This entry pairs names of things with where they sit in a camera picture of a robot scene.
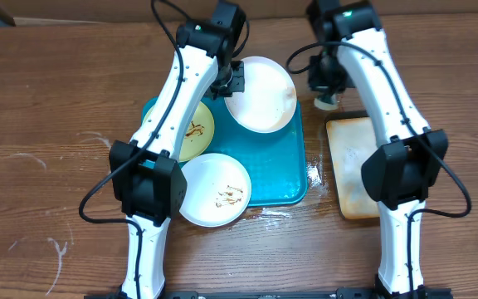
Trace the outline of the green yellow sponge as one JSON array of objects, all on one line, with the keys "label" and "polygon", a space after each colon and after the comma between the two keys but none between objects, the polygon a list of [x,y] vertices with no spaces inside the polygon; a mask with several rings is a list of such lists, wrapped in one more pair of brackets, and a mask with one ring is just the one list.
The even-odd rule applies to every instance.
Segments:
[{"label": "green yellow sponge", "polygon": [[320,110],[337,110],[338,99],[336,95],[319,95],[314,99],[314,106]]}]

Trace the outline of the white plate with brown sauce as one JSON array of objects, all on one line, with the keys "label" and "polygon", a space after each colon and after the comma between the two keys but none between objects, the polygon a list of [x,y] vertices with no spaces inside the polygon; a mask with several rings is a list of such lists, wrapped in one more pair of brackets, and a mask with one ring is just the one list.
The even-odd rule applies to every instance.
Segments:
[{"label": "white plate with brown sauce", "polygon": [[273,133],[292,119],[297,95],[287,71],[277,62],[263,56],[249,56],[244,64],[244,91],[225,99],[237,123],[256,133]]}]

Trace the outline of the white plate with crumbs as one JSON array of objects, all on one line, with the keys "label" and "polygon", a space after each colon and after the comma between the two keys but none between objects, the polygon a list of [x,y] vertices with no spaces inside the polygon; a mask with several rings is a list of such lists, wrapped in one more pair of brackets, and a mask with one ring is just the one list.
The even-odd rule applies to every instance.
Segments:
[{"label": "white plate with crumbs", "polygon": [[190,223],[215,228],[235,221],[251,199],[251,179],[245,167],[225,154],[202,154],[182,172],[187,193],[180,213]]}]

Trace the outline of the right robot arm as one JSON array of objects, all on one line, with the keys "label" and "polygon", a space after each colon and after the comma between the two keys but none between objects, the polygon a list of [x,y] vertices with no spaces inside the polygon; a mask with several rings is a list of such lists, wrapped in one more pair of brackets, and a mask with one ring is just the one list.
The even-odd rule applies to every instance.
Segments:
[{"label": "right robot arm", "polygon": [[388,50],[371,2],[343,6],[314,0],[306,14],[322,52],[310,58],[308,85],[323,102],[355,88],[372,121],[377,149],[361,167],[363,186],[378,205],[381,262],[373,296],[450,298],[425,286],[419,267],[421,209],[436,182],[448,140],[412,103]]}]

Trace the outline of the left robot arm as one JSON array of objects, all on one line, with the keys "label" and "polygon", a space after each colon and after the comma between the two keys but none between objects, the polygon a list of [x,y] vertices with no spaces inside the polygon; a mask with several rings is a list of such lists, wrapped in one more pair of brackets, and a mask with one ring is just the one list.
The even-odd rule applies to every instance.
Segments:
[{"label": "left robot arm", "polygon": [[238,21],[188,21],[172,37],[173,64],[151,115],[128,143],[110,149],[110,176],[129,227],[127,274],[120,298],[159,298],[165,277],[168,226],[187,191],[178,164],[183,138],[203,96],[243,91],[235,83],[234,56],[241,51]]}]

